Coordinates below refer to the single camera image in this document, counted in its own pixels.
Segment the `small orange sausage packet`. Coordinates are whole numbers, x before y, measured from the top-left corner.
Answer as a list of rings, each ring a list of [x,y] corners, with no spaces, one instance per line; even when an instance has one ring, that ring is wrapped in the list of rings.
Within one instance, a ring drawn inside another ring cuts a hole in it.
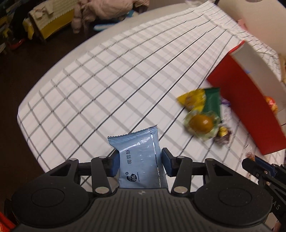
[[[255,154],[253,152],[251,152],[251,151],[248,151],[245,154],[245,158],[248,158],[248,159],[250,159],[252,161],[255,161]]]

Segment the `light blue snack packet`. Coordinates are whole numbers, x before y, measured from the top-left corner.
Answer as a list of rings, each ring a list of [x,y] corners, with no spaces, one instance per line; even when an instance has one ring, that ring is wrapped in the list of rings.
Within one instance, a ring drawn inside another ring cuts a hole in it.
[[[130,134],[108,137],[119,151],[120,188],[166,188],[157,126]]]

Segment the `braised egg clear packet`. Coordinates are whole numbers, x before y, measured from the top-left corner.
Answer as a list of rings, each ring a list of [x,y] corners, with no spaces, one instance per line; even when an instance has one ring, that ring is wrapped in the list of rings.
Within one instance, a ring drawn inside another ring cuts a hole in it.
[[[183,125],[190,134],[206,141],[217,135],[220,121],[220,117],[213,111],[205,113],[192,110],[185,116]]]

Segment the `yellow snack packet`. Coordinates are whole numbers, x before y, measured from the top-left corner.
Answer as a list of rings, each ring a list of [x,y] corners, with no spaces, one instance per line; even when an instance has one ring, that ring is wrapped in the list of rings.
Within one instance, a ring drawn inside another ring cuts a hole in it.
[[[177,101],[189,112],[192,110],[202,112],[206,103],[206,91],[204,89],[197,89],[187,92],[177,97]]]

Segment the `green snack packet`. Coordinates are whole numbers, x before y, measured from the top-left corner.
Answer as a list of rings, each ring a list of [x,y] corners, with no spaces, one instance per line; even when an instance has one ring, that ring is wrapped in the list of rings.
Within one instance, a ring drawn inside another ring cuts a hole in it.
[[[221,123],[221,95],[219,87],[205,88],[206,97],[202,113],[218,117],[218,123]]]

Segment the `dark purple candy packet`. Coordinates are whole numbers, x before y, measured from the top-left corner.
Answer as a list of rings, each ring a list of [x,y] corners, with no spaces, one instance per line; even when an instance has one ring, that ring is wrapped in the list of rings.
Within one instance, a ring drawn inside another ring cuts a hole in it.
[[[214,137],[214,142],[218,145],[227,145],[229,144],[231,137],[231,130],[226,126],[220,126],[217,135]]]

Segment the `red chips snack bag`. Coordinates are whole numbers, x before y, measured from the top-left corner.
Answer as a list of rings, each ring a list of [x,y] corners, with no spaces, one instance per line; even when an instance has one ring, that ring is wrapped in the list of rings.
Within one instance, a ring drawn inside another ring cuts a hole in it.
[[[272,97],[269,97],[269,96],[265,96],[264,99],[265,99],[266,103],[268,104],[268,106],[270,107],[273,114],[277,115],[278,105],[276,104],[276,101]]]

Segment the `red white cardboard box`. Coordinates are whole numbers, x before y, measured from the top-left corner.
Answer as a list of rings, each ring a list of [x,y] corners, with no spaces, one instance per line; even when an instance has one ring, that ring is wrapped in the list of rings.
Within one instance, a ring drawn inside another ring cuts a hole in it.
[[[262,155],[285,149],[285,134],[265,98],[285,107],[285,91],[266,62],[245,41],[231,49],[207,77],[231,104]]]

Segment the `white black checkered tablecloth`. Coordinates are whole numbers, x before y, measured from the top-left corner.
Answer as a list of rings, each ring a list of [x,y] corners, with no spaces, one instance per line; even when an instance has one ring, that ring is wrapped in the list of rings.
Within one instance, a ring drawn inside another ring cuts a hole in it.
[[[278,54],[211,2],[123,29],[31,94],[19,107],[19,127],[44,171],[69,158],[107,156],[108,136],[157,125],[160,146],[175,156],[214,158],[246,175],[244,149],[256,146],[243,123],[232,118],[228,145],[203,142],[184,130],[187,112],[177,101],[207,87],[206,77],[243,41],[280,75]]]

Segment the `pink puffy jacket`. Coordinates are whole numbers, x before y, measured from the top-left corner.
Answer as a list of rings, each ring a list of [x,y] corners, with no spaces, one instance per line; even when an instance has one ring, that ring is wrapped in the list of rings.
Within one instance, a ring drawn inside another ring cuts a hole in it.
[[[132,10],[138,13],[145,12],[149,7],[148,0],[93,0],[93,1],[77,1],[74,7],[74,17],[71,22],[73,32],[79,33],[81,28],[86,28],[89,23],[96,19],[110,20],[122,17]]]

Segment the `yellow cushioned seat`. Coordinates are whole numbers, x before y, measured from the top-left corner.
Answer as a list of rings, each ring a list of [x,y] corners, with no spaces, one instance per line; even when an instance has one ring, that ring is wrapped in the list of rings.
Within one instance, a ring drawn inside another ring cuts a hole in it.
[[[43,1],[28,13],[23,26],[32,39],[36,33],[43,40],[62,27],[70,24],[74,17],[76,1]]]

